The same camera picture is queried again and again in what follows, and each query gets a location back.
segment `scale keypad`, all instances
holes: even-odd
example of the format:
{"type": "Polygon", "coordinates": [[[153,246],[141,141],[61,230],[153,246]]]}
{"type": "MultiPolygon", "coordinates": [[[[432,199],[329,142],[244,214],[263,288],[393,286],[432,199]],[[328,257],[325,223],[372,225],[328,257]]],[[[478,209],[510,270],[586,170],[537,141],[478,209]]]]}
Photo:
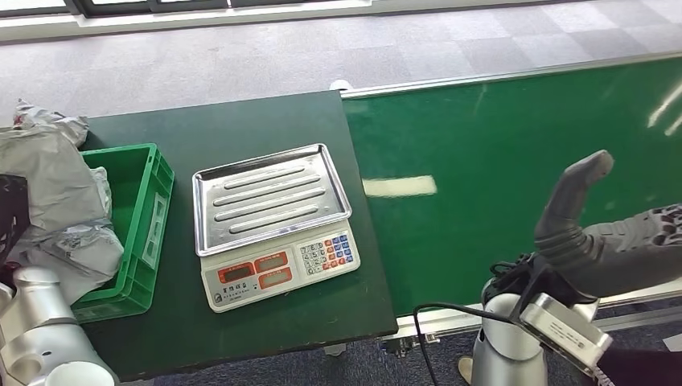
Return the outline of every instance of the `scale keypad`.
{"type": "Polygon", "coordinates": [[[308,276],[353,262],[353,252],[346,235],[316,241],[299,249],[308,276]]]}

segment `table leg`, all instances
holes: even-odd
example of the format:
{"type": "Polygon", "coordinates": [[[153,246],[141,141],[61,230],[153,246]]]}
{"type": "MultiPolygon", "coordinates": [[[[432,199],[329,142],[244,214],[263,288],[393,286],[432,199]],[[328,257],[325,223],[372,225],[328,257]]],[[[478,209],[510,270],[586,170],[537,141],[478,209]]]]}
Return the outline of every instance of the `table leg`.
{"type": "Polygon", "coordinates": [[[331,356],[339,356],[346,351],[346,343],[333,344],[331,346],[324,347],[324,353],[331,356]]]}

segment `green plastic crate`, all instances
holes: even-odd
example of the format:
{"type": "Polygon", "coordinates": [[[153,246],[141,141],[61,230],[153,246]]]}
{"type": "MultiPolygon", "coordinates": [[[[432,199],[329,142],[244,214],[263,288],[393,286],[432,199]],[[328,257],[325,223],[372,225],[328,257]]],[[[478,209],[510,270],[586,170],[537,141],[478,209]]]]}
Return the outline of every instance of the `green plastic crate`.
{"type": "Polygon", "coordinates": [[[113,230],[124,247],[117,275],[72,305],[81,323],[142,314],[151,307],[175,173],[153,143],[84,151],[103,166],[112,194],[113,230]]]}

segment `digital scale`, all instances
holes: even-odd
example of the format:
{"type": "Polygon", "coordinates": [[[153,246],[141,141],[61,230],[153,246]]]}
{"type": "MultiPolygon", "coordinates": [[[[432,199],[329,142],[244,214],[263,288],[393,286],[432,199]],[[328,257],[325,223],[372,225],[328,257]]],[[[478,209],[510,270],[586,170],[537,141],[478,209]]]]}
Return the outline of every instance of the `digital scale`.
{"type": "Polygon", "coordinates": [[[195,248],[224,312],[358,269],[348,203],[323,144],[192,177],[195,248]]]}

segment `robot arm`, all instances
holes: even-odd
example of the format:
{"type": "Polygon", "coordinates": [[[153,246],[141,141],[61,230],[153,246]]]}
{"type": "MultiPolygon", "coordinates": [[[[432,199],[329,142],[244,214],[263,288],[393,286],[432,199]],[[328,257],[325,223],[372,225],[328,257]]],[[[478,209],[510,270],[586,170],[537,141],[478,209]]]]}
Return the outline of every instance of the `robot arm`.
{"type": "Polygon", "coordinates": [[[535,245],[578,292],[596,298],[624,294],[682,276],[682,206],[629,219],[578,225],[587,190],[614,160],[600,150],[569,166],[554,187],[535,229],[535,245]]]}
{"type": "Polygon", "coordinates": [[[116,386],[64,301],[50,270],[14,272],[16,291],[0,284],[2,386],[116,386]]]}

